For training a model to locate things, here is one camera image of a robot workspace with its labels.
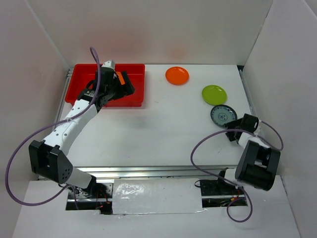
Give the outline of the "orange plate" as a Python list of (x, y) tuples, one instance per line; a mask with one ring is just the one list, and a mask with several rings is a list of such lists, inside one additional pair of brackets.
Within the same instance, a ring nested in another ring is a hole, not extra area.
[(186, 69), (174, 66), (165, 72), (166, 80), (173, 85), (183, 85), (189, 80), (189, 73)]
[(124, 78), (123, 78), (121, 72), (116, 72), (116, 74), (117, 74), (117, 77), (118, 77), (118, 79), (119, 79), (119, 81), (120, 81), (120, 84), (121, 84), (121, 85), (124, 85), (124, 84), (125, 84), (125, 81), (124, 81)]

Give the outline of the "blue white patterned plate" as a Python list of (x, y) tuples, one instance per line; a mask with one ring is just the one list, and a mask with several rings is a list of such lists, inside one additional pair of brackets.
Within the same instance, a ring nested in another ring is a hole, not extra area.
[(219, 127), (225, 128), (229, 122), (237, 120), (236, 112), (228, 105), (216, 105), (210, 112), (212, 121)]

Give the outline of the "green plate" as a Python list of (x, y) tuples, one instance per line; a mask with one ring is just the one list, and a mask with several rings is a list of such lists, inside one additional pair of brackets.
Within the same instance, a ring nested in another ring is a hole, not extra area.
[(220, 86), (208, 85), (202, 90), (202, 98), (210, 105), (220, 105), (226, 102), (227, 93)]

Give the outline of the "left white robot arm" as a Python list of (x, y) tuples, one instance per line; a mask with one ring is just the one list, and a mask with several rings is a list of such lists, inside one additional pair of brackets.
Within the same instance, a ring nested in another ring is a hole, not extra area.
[(86, 124), (109, 101), (132, 95), (135, 89), (127, 72), (116, 72), (112, 67), (101, 67), (95, 80), (90, 81), (78, 95), (63, 122), (42, 141), (29, 145), (33, 173), (59, 184), (80, 189), (87, 198), (105, 189), (95, 176), (75, 168), (67, 158), (70, 147)]

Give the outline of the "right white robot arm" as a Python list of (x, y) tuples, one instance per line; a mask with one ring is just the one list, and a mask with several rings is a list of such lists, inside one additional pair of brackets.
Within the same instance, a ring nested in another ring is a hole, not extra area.
[(257, 189), (272, 188), (279, 164), (280, 150), (260, 138), (258, 117), (244, 114), (240, 119), (228, 121), (223, 127), (229, 141), (235, 141), (244, 150), (235, 171), (235, 179)]

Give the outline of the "red plastic bin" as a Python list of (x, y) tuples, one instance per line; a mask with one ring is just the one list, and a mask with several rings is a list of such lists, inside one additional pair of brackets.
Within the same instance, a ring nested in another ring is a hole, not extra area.
[[(95, 79), (97, 71), (96, 64), (77, 64), (73, 70), (68, 90), (65, 96), (65, 102), (74, 104), (80, 92), (85, 86)], [(115, 71), (125, 71), (135, 88), (132, 95), (124, 98), (110, 101), (107, 107), (140, 107), (144, 100), (145, 91), (145, 65), (140, 63), (116, 64)]]

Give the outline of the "white foil cover plate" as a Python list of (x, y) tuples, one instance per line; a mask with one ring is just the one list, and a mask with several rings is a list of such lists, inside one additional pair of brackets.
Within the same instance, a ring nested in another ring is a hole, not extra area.
[(115, 215), (199, 213), (202, 196), (195, 178), (117, 179), (113, 184)]

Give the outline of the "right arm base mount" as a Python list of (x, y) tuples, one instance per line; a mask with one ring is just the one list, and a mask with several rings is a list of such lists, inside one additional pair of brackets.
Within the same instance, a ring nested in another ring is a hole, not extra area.
[(222, 179), (200, 179), (194, 186), (201, 191), (203, 208), (227, 207), (233, 201), (232, 206), (247, 205), (244, 192)]

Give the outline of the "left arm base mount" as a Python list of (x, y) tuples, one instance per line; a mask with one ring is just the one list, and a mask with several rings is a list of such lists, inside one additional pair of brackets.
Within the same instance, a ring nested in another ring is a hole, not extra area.
[(113, 183), (99, 183), (97, 190), (89, 194), (80, 188), (70, 188), (66, 211), (97, 211), (103, 215), (112, 215)]

